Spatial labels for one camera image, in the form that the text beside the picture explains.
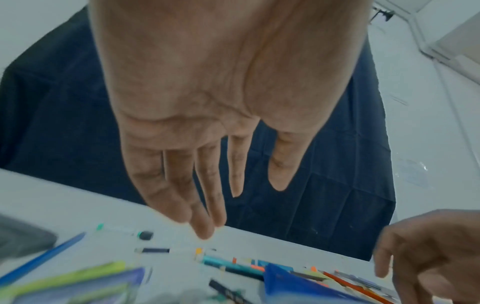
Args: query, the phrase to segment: gray object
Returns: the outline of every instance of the gray object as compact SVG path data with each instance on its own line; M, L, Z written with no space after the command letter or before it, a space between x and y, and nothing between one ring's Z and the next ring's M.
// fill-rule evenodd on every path
M50 231L0 214L0 259L48 250L56 241Z

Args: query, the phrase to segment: white table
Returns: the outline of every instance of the white table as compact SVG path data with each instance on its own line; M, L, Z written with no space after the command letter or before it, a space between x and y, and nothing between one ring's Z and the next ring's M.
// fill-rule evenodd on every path
M137 254L136 247L210 247L236 256L264 259L292 267L314 265L319 269L338 269L392 287L377 279L373 264L338 254L309 248L230 227L217 229L208 241L201 241L188 225L171 222L152 209L127 201L91 193L40 179L0 170L0 213L34 223L59 235L59 242L82 232L87 237L46 262L18 283L76 269L124 260L133 265L152 266L150 282L137 302L156 295L179 295L192 290L212 293L210 278L232 289L246 289L246 298L260 303L261 282L224 273L193 261L192 254ZM151 230L151 241L114 232L95 232L99 223ZM0 265L0 274L14 269L32 257L10 260Z

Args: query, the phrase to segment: dark blue cloth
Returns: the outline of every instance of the dark blue cloth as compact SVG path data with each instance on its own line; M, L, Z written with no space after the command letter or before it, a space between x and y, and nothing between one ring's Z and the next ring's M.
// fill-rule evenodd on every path
M227 225L370 259L395 208L385 112L368 42L286 191L267 179L274 130L257 127L241 197L220 172ZM129 181L86 9L35 43L0 84L0 167L143 204Z

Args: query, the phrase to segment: red pencil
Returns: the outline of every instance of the red pencil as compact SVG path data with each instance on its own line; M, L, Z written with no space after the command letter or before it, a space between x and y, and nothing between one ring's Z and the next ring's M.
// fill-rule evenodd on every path
M338 276L335 276L333 274L330 274L326 271L323 271L322 272L324 275L328 276L329 278L331 278L332 280L334 280L335 282L339 283L340 285L343 285L343 286L346 286L346 287L349 287L353 290L356 290L366 296L369 296L371 297L372 299L375 299L377 301L379 301L380 303L383 303L383 304L394 304L393 302L390 302L389 300L379 296L378 294L376 294L375 292L372 292L370 290L367 290L367 289L364 289L360 286L357 286L357 285L354 285L352 283L349 283L345 280L342 280L341 278L339 278Z

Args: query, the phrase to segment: human hand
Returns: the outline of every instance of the human hand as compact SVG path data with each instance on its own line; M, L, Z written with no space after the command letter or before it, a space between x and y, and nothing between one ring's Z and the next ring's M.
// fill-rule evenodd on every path
M480 211L434 211L386 227L373 254L377 276L388 274L391 256L403 304L431 304L432 295L480 302Z
M343 93L371 0L91 0L127 172L148 205L208 238L226 222L260 119L278 131L268 178L284 190ZM192 179L195 167L207 204Z

